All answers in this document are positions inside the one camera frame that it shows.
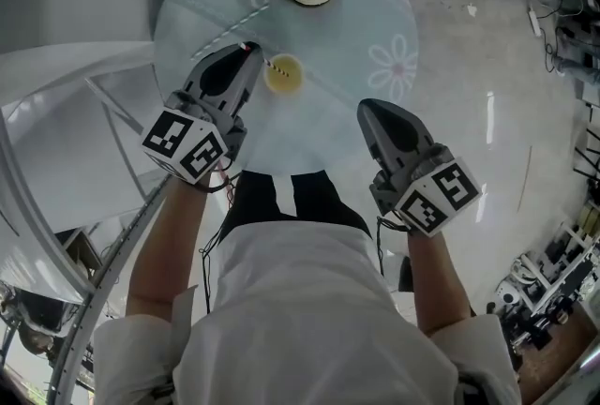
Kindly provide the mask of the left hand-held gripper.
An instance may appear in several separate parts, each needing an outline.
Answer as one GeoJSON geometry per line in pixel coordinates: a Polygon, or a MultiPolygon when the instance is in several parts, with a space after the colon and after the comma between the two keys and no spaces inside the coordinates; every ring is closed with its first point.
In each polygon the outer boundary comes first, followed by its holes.
{"type": "Polygon", "coordinates": [[[248,130],[240,116],[263,68],[253,41],[204,57],[142,133],[141,147],[159,168],[197,184],[222,158],[235,160],[248,130]]]}

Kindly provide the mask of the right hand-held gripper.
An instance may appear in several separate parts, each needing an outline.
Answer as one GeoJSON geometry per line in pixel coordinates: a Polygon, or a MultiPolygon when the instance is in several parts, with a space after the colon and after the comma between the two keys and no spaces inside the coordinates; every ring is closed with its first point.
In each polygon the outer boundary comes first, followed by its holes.
{"type": "Polygon", "coordinates": [[[435,142],[415,114],[365,98],[357,120],[380,166],[369,190],[382,215],[397,216],[408,231],[434,235],[480,198],[481,188],[464,160],[435,142]]]}

